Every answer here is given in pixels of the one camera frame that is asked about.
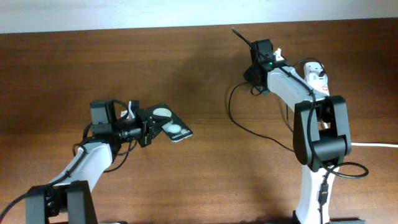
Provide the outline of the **black Galaxy smartphone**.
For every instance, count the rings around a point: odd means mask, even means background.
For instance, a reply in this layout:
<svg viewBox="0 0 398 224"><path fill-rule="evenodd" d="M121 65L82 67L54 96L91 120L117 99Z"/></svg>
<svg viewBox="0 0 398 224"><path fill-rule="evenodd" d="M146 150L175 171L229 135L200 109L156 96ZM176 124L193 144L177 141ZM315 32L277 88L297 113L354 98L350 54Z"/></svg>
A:
<svg viewBox="0 0 398 224"><path fill-rule="evenodd" d="M172 142L180 142L193 135L193 131L174 113L165 103L151 106L146 109L149 118L153 115L171 117L171 122L167 124L157 124L157 132L163 131Z"/></svg>

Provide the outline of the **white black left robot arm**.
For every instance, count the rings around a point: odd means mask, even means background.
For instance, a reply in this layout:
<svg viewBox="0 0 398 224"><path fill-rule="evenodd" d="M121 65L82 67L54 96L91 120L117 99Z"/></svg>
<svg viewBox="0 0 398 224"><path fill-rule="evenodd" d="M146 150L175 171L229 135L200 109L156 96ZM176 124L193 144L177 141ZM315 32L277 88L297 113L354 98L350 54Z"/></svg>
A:
<svg viewBox="0 0 398 224"><path fill-rule="evenodd" d="M67 212L68 223L97 223L91 192L103 172L114 162L124 143L151 144L172 111L161 103L146 110L138 101L122 103L126 112L116 117L117 100L90 103L92 122L82 140L73 146L74 158L45 185L32 187L26 198L26 222L48 223L50 217Z"/></svg>

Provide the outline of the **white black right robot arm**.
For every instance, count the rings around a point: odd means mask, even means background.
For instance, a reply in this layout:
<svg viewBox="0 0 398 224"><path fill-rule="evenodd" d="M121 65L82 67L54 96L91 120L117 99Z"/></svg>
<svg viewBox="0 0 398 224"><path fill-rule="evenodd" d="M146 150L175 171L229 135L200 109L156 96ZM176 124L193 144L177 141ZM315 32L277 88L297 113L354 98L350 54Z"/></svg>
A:
<svg viewBox="0 0 398 224"><path fill-rule="evenodd" d="M302 165L294 223L329 223L335 177L352 149L345 99L331 96L319 62L305 64L301 77L269 39L249 42L251 66L244 78L260 94L274 93L294 112L293 151Z"/></svg>

